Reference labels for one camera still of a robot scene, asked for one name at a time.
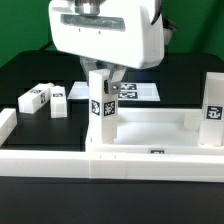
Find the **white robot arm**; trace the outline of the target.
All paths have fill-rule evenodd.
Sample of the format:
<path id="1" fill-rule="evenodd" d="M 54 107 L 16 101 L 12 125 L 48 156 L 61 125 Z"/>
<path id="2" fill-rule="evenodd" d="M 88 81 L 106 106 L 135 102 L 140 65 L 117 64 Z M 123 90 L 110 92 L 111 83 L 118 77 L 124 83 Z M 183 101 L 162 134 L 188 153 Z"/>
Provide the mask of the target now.
<path id="1" fill-rule="evenodd" d="M 163 0 L 51 0 L 55 47 L 78 55 L 84 71 L 103 62 L 106 92 L 116 94 L 128 68 L 160 64 L 176 25 L 163 17 Z"/>

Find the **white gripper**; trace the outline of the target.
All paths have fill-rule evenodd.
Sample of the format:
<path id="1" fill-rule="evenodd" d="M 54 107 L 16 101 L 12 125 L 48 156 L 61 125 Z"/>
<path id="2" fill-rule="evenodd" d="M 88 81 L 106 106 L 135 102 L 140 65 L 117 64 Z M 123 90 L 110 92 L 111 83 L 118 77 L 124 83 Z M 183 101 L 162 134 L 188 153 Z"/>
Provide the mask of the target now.
<path id="1" fill-rule="evenodd" d="M 161 3 L 100 0 L 100 13 L 90 16 L 77 12 L 75 0 L 51 0 L 48 12 L 53 42 L 62 52 L 83 56 L 80 64 L 86 79 L 97 69 L 96 60 L 112 63 L 107 65 L 105 93 L 118 94 L 126 67 L 154 67 L 164 57 Z"/>

